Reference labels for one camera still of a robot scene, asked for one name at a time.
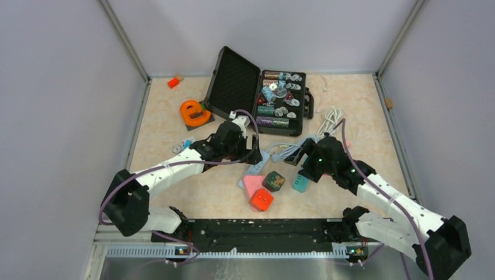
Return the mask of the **light blue power strip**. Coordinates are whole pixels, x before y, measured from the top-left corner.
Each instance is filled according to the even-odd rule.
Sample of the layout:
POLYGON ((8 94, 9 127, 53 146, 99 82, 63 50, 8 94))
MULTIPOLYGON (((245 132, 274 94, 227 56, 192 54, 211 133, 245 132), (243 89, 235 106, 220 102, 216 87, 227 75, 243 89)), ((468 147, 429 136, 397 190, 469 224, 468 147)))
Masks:
POLYGON ((262 155, 262 160, 257 164, 250 165, 249 168, 245 171, 244 175, 239 180, 238 186, 240 188, 242 188, 242 189, 245 188, 244 184, 243 184, 243 178, 245 176, 257 176, 261 173, 262 169, 264 168, 264 166, 266 165, 266 163, 268 162, 268 160, 270 158, 269 153, 266 152, 265 150, 261 151, 261 155, 262 155))

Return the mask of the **teal power strip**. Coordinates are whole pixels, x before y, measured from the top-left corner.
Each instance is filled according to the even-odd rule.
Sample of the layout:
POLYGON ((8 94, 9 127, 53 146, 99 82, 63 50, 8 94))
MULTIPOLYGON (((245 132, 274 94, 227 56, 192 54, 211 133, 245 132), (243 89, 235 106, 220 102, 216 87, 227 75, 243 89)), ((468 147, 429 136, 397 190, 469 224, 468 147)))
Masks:
POLYGON ((292 182, 292 189, 299 192, 304 193, 309 185, 309 179, 304 177, 303 175, 297 174, 292 182))

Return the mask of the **pink triangular power strip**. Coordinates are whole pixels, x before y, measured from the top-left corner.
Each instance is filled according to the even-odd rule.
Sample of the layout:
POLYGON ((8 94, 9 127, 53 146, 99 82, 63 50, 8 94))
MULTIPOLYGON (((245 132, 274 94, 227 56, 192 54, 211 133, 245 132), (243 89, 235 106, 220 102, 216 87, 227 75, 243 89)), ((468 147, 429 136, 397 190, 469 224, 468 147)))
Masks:
POLYGON ((259 190, 265 190, 263 186, 263 181, 265 177, 260 175, 247 175, 242 179, 244 189, 247 193, 247 197, 250 199, 254 193, 259 190))

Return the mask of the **dark green cube socket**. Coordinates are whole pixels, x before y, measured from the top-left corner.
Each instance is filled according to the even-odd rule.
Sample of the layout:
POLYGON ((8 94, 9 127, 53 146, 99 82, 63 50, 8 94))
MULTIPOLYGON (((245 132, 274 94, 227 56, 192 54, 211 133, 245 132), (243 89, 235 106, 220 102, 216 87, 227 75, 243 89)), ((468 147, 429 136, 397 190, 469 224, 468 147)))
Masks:
POLYGON ((285 177, 283 177, 277 171, 271 171, 266 175, 264 180, 262 181, 262 186, 269 190, 270 192, 280 191, 282 186, 285 183, 285 177))

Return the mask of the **red cube socket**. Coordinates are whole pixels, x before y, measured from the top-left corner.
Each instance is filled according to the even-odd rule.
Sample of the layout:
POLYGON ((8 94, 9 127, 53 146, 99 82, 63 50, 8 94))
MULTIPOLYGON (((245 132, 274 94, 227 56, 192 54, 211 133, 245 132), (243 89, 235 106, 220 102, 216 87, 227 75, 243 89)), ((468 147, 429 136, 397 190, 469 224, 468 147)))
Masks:
POLYGON ((274 197, 265 189, 258 189, 249 200, 249 205, 260 212, 266 212, 272 204, 274 197))

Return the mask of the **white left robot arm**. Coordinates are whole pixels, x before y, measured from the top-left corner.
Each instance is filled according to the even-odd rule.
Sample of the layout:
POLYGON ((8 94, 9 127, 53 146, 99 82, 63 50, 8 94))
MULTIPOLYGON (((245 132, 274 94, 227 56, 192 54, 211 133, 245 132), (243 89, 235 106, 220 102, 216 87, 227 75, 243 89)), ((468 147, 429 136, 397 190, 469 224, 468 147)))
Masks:
POLYGON ((100 205, 99 223, 115 226, 124 237, 150 230, 165 233, 173 241, 184 239, 187 225, 181 213, 172 207, 151 209, 151 200, 172 185, 213 167, 259 163, 259 138, 253 116, 239 109, 231 112, 230 119, 207 139, 193 142, 171 159, 136 173, 120 170, 100 205))

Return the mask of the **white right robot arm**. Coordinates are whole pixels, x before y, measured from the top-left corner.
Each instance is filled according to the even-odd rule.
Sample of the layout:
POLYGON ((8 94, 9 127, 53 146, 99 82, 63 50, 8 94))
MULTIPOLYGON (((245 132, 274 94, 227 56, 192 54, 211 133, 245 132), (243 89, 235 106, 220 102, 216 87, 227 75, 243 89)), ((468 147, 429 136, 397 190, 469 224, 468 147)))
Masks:
POLYGON ((455 215, 445 218, 419 205, 370 165, 352 159, 335 137, 309 138, 284 161, 300 164, 299 175, 315 183, 330 176, 340 188, 385 213, 383 218, 362 206, 346 208, 342 230, 333 236, 335 242, 376 240, 411 258, 430 279, 450 279, 472 255, 463 220, 455 215))

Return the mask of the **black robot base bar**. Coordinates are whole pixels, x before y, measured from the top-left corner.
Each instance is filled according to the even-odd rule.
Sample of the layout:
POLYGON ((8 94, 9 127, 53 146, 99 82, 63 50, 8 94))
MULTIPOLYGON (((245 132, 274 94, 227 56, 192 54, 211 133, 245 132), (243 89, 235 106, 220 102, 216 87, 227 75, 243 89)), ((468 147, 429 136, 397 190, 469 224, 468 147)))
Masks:
POLYGON ((172 237, 202 253, 330 252, 337 244, 371 242, 352 232, 341 219, 195 219, 179 226, 172 237))

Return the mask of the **small blue plug adapter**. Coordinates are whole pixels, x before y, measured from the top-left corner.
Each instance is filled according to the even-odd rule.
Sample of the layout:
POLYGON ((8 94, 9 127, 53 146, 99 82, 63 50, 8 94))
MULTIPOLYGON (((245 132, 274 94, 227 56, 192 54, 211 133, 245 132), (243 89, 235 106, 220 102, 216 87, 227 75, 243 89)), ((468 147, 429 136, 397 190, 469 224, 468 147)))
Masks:
POLYGON ((192 143, 192 141, 189 140, 189 139, 183 141, 183 143, 182 143, 182 146, 183 146, 182 149, 187 149, 191 145, 191 143, 192 143))

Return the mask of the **light blue plug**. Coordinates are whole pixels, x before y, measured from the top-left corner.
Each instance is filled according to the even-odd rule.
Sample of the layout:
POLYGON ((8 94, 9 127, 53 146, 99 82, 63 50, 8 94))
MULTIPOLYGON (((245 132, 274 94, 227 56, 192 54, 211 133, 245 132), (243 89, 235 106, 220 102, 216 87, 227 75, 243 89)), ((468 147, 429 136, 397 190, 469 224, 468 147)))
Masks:
POLYGON ((271 160, 274 163, 278 163, 278 162, 282 161, 283 158, 281 157, 281 155, 279 153, 274 153, 271 155, 271 160))

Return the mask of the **orange tape dispenser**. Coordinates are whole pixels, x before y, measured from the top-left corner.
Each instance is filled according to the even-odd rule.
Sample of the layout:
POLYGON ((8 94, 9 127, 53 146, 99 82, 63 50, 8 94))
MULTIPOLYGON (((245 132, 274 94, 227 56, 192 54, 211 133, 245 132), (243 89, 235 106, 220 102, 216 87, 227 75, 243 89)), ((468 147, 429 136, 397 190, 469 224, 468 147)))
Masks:
POLYGON ((179 113, 188 127, 197 128, 212 120, 212 113, 197 100, 187 100, 180 105, 179 113))

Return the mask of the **black open carrying case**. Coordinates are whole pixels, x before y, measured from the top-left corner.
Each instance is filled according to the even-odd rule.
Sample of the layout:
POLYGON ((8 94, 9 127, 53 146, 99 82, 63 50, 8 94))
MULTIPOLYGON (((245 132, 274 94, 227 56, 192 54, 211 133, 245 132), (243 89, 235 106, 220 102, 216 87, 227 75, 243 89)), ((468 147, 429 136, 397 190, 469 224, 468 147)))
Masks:
POLYGON ((312 119, 315 109, 306 78, 304 72, 260 69, 224 46, 204 104, 224 119, 237 109, 248 111, 263 134, 299 136, 304 120, 312 119))

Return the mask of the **small red block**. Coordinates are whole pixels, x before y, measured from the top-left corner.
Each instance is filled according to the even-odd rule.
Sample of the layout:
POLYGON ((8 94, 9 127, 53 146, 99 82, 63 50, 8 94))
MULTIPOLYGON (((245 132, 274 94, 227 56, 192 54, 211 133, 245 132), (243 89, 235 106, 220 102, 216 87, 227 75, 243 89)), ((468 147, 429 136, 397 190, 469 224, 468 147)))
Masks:
POLYGON ((170 89, 173 89, 175 88, 176 86, 178 86, 179 84, 181 83, 181 80, 178 79, 178 78, 172 78, 170 79, 168 82, 167 82, 167 85, 170 89))

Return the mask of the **small wooden block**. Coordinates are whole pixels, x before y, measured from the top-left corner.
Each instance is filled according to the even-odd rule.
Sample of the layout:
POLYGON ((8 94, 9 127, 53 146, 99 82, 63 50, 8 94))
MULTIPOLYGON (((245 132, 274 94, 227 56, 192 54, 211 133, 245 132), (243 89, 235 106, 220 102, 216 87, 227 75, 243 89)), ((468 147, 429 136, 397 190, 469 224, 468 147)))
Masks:
POLYGON ((176 74, 174 75, 174 78, 175 78, 175 79, 177 79, 177 80, 179 80, 180 82, 184 80, 183 75, 181 75, 181 74, 179 74, 179 73, 176 73, 176 74))

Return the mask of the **wooden block on rail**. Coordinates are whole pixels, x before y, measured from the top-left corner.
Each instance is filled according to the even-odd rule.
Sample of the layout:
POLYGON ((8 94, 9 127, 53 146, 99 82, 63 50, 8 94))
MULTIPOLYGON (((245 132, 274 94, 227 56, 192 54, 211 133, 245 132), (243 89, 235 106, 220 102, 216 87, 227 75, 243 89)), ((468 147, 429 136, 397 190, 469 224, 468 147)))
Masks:
POLYGON ((387 110, 390 110, 393 108, 393 102, 390 98, 384 98, 385 106, 387 110))

